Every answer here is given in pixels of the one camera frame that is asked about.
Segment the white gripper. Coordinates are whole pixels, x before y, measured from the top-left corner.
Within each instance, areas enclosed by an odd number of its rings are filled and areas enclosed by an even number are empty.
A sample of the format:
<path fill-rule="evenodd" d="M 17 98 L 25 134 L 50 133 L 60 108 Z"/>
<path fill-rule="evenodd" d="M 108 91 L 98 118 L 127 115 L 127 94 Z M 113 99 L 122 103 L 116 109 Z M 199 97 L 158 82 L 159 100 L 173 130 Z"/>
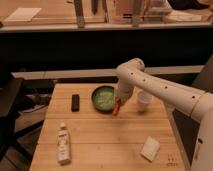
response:
<path fill-rule="evenodd" d="M 118 97 L 116 102 L 119 105 L 124 105 L 126 103 L 126 101 L 128 101 L 130 99 L 130 97 L 132 96 L 132 90 L 131 89 L 121 89 L 121 88 L 117 88 L 115 90 L 115 94 Z"/>

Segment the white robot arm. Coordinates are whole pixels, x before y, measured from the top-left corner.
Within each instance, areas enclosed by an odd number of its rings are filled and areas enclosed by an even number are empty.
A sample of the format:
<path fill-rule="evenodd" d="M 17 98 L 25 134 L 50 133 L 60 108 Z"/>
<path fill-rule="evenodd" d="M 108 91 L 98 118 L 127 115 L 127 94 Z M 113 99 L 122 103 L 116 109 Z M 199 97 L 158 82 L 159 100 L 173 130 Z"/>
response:
<path fill-rule="evenodd" d="M 213 93 L 151 76 L 144 69 L 145 65 L 139 58 L 133 58 L 116 68 L 116 95 L 121 104 L 138 87 L 199 122 L 190 171 L 213 171 Z"/>

